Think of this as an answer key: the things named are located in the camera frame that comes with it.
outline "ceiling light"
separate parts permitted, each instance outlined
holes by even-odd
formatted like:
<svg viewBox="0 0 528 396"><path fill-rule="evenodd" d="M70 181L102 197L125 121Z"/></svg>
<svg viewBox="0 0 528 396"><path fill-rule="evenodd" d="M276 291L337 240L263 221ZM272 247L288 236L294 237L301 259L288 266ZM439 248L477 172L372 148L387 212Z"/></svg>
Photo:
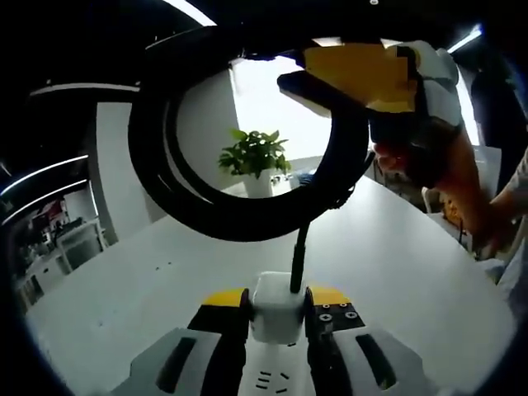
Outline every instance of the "ceiling light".
<svg viewBox="0 0 528 396"><path fill-rule="evenodd" d="M318 39L312 39L318 45L322 47L335 47L338 45L343 45L341 37L320 37Z"/></svg>
<svg viewBox="0 0 528 396"><path fill-rule="evenodd" d="M464 45L468 44L469 42L475 40L477 37L480 37L482 35L482 31L480 30L480 27L477 26L473 29L471 33L469 33L464 39L453 45L451 48L447 50L450 54L453 54L456 50L459 50Z"/></svg>
<svg viewBox="0 0 528 396"><path fill-rule="evenodd" d="M86 183L88 181L88 179L82 179L81 181L76 181L72 184L69 184L67 186L64 186L64 187L60 187L58 190L55 190L55 191L51 191L49 192L48 194L46 194L45 196L42 196L41 198L37 198L36 200L33 200L32 202L30 202L29 204L27 205L24 205L22 206L19 210L15 211L14 213L10 214L8 217L6 217L5 220L2 221L2 225L4 225L5 223L7 223L9 220L11 220L13 217L15 217L16 215L18 215L20 212L22 212L23 210L26 210L27 208L29 208L30 206L36 204L37 202L41 201L41 200L44 200L46 199L47 197L49 196L52 196L53 194L56 194L58 192L61 192L63 190L66 190L70 187L74 187L74 186L78 186L79 184L83 184L83 183Z"/></svg>
<svg viewBox="0 0 528 396"><path fill-rule="evenodd" d="M401 41L388 40L388 39L379 39L384 48L392 47L393 45L402 44Z"/></svg>
<svg viewBox="0 0 528 396"><path fill-rule="evenodd" d="M96 217L99 217L99 210L97 210L96 196L93 193L92 181L88 183L88 186L90 187L90 196L92 197L93 209L96 211Z"/></svg>
<svg viewBox="0 0 528 396"><path fill-rule="evenodd" d="M38 171L34 171L33 173L30 173L29 175L21 177L20 179L18 179L14 183L12 183L9 186L7 186L2 192L0 192L0 196L3 196L6 192L11 190L14 186L22 183L23 181L29 179L30 177L33 177L35 175L38 175L39 173L48 171L48 170L50 170L50 169L52 169L54 167L59 167L61 165L64 165L65 163L72 163L74 161L78 161L79 159L84 159L84 158L88 158L88 156L87 155L82 155L80 157L70 158L70 159L67 159L66 161L61 161L60 163L54 163L53 165L49 165L48 167L43 167L42 169L39 169Z"/></svg>
<svg viewBox="0 0 528 396"><path fill-rule="evenodd" d="M10 177L12 174L7 170L6 166L3 163L0 163L2 170Z"/></svg>
<svg viewBox="0 0 528 396"><path fill-rule="evenodd" d="M200 11L198 8L192 4L186 2L185 0L163 0L168 2L171 6L177 8L184 14L187 14L189 17L200 23L202 26L216 26L211 19L209 19L206 14Z"/></svg>
<svg viewBox="0 0 528 396"><path fill-rule="evenodd" d="M30 93L30 97L35 97L37 95L42 95L43 93L57 92L57 91L67 91L75 89L105 89L112 91L130 91L138 92L138 87L129 87L128 85L119 85L119 84L105 84L103 82L72 82L69 84L57 84L37 89Z"/></svg>

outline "screw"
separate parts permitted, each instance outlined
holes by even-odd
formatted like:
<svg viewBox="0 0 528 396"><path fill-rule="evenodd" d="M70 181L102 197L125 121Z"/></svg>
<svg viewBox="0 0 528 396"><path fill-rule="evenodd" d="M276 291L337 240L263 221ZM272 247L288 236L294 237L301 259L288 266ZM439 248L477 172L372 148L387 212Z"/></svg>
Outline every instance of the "screw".
<svg viewBox="0 0 528 396"><path fill-rule="evenodd" d="M330 322L332 320L332 315L329 315L328 313L323 313L322 315L319 315L319 320L321 322Z"/></svg>

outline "black cable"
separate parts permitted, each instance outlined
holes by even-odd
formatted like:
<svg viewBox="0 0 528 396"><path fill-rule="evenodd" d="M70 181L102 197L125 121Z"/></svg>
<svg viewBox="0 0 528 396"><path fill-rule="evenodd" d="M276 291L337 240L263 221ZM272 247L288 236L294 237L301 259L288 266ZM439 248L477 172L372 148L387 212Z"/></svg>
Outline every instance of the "black cable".
<svg viewBox="0 0 528 396"><path fill-rule="evenodd" d="M313 182L287 194L259 200L215 190L183 156L177 139L178 109L190 87L227 68L232 58L248 52L248 45L251 54L258 53L257 40L241 35L242 32L242 27L237 31L233 27L209 26L152 48L139 97L132 106L129 150L145 190L169 215L213 238L249 242L295 231L319 217L356 184L365 168L368 113L360 103L307 73L289 76L285 81L292 87L301 87L305 97L332 112L330 139ZM264 49L269 50L269 41L265 43ZM174 176L167 151L179 173L202 198L187 190ZM252 213L252 221L244 227L233 222L234 214L241 211ZM269 218L278 211L283 214L280 222L270 222Z"/></svg>
<svg viewBox="0 0 528 396"><path fill-rule="evenodd" d="M459 228L459 244L462 244L462 235L464 235L464 221L462 219L460 219Z"/></svg>
<svg viewBox="0 0 528 396"><path fill-rule="evenodd" d="M300 292L300 286L303 281L304 254L306 252L306 236L308 235L309 226L310 223L307 223L299 228L297 242L295 242L294 259L291 262L290 278L290 292L295 294Z"/></svg>

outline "white table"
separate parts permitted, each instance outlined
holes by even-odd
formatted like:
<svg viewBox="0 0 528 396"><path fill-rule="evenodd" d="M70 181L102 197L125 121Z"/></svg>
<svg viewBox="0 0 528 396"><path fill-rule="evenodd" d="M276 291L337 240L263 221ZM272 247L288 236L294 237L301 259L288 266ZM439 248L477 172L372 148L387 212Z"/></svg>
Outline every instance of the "white table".
<svg viewBox="0 0 528 396"><path fill-rule="evenodd" d="M27 268L26 274L16 282L15 290L21 297L21 302L26 308L32 306L33 301L39 298L33 283L33 278L41 289L42 293L48 293L64 277L71 272L71 269L64 263L64 258L58 249L37 257Z"/></svg>
<svg viewBox="0 0 528 396"><path fill-rule="evenodd" d="M77 394L113 389L209 293L250 286L259 271L288 271L294 242L295 233L219 241L166 217L78 268L27 317ZM467 252L366 177L341 209L313 222L307 244L307 282L348 295L369 325L420 354L439 385L475 389L511 340L512 313Z"/></svg>

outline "white cube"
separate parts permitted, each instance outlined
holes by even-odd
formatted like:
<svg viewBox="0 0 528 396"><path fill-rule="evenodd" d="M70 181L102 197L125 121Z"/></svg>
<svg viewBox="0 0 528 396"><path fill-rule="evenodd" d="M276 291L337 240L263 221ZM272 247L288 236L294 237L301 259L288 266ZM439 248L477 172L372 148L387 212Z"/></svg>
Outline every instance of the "white cube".
<svg viewBox="0 0 528 396"><path fill-rule="evenodd" d="M253 337L268 344L297 342L303 324L305 285L297 294L290 292L289 272L263 272L252 293L255 313L251 323Z"/></svg>

